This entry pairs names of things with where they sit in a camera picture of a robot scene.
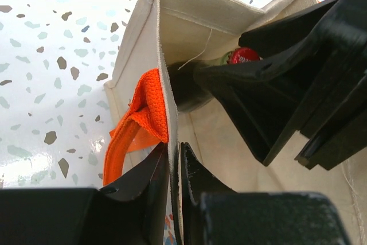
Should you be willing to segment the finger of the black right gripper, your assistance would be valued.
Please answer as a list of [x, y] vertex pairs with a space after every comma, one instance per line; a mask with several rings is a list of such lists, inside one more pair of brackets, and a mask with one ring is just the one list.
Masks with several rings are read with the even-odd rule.
[[325, 0], [278, 21], [247, 31], [238, 45], [261, 56], [280, 53], [303, 40], [338, 0]]
[[220, 102], [254, 158], [264, 166], [304, 128], [322, 103], [330, 57], [269, 58], [214, 67], [213, 96]]

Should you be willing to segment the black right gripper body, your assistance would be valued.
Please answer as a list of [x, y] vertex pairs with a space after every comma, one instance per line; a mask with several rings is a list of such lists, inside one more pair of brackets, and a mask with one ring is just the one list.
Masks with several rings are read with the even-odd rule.
[[366, 147], [366, 0], [339, 0], [323, 21], [337, 49], [317, 91], [331, 87], [301, 130], [310, 140], [295, 160], [331, 170]]

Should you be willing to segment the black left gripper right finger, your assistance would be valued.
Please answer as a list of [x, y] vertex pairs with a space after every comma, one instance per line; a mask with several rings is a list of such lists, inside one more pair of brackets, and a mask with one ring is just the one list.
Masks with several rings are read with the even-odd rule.
[[315, 192], [237, 193], [180, 145], [184, 244], [350, 244], [336, 207]]

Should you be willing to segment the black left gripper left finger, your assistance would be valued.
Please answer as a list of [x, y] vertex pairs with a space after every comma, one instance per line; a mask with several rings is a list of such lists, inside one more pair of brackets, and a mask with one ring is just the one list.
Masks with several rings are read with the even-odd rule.
[[2, 244], [162, 244], [167, 146], [101, 189], [1, 191]]

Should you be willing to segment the cola bottle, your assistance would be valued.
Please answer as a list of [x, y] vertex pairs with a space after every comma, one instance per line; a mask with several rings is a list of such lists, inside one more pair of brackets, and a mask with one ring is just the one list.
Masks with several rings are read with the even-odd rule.
[[213, 98], [214, 67], [260, 61], [253, 49], [237, 47], [213, 60], [181, 61], [167, 67], [174, 101], [179, 112], [194, 111]]

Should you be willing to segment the beige canvas tote bag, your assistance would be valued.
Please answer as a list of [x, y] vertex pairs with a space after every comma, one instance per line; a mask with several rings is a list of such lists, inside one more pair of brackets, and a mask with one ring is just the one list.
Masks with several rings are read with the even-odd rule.
[[106, 93], [104, 183], [165, 144], [177, 243], [366, 243], [366, 0], [137, 0]]

